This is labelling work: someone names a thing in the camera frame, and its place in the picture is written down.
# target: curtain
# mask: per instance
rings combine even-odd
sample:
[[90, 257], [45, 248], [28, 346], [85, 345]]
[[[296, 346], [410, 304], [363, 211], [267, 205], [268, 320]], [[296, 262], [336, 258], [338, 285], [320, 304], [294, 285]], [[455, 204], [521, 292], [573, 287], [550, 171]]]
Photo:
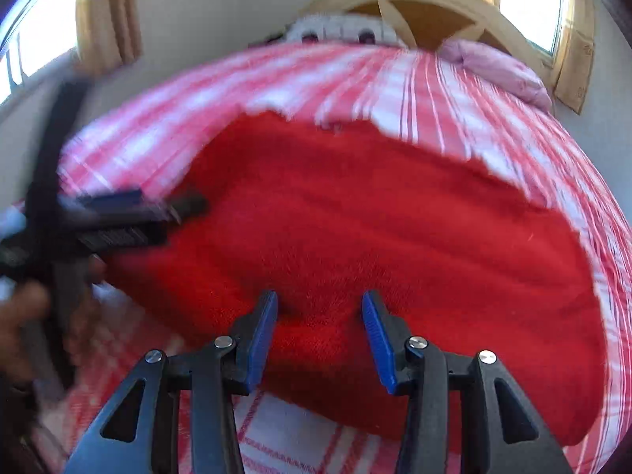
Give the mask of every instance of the curtain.
[[98, 77], [142, 53], [136, 0], [77, 0], [80, 69]]
[[562, 16], [564, 22], [552, 71], [554, 94], [580, 114], [595, 55], [595, 2], [566, 0]]

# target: red blanket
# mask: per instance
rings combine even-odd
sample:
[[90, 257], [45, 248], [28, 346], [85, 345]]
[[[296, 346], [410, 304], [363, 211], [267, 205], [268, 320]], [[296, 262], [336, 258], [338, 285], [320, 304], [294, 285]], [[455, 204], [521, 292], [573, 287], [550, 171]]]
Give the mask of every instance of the red blanket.
[[380, 135], [242, 116], [181, 188], [210, 212], [169, 246], [126, 254], [110, 280], [198, 346], [258, 293], [279, 293], [263, 386], [343, 424], [399, 438], [359, 314], [381, 292], [445, 351], [495, 351], [562, 444], [585, 435], [604, 389], [604, 332], [585, 254], [561, 214], [466, 164]]

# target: wooden headboard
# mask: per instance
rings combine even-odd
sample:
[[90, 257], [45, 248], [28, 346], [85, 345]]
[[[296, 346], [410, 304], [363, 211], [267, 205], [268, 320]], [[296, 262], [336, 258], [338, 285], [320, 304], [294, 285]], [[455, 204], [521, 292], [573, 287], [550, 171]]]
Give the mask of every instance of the wooden headboard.
[[525, 37], [483, 0], [314, 0], [301, 15], [323, 12], [381, 17], [412, 48], [435, 51], [450, 37], [479, 41], [521, 60], [542, 80], [550, 76]]

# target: wall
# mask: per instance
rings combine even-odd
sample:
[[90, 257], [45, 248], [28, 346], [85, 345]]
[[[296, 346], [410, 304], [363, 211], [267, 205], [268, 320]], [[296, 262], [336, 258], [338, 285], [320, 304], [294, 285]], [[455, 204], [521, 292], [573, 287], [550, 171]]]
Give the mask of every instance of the wall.
[[557, 103], [557, 118], [602, 174], [632, 222], [632, 49], [595, 0], [595, 58], [581, 115]]
[[[81, 123], [183, 69], [238, 51], [292, 22], [311, 0], [137, 0], [143, 57], [99, 82]], [[47, 112], [55, 81], [12, 102], [0, 113], [0, 208], [20, 198], [24, 162]]]

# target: pink pillow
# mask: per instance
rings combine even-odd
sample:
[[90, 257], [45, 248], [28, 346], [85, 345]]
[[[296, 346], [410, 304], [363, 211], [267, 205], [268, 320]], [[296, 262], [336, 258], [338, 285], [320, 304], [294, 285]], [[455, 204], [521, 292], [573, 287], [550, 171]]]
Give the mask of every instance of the pink pillow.
[[551, 98], [535, 72], [512, 56], [491, 46], [465, 39], [447, 39], [437, 50], [445, 60], [470, 69], [485, 80], [514, 94], [525, 103], [550, 112]]

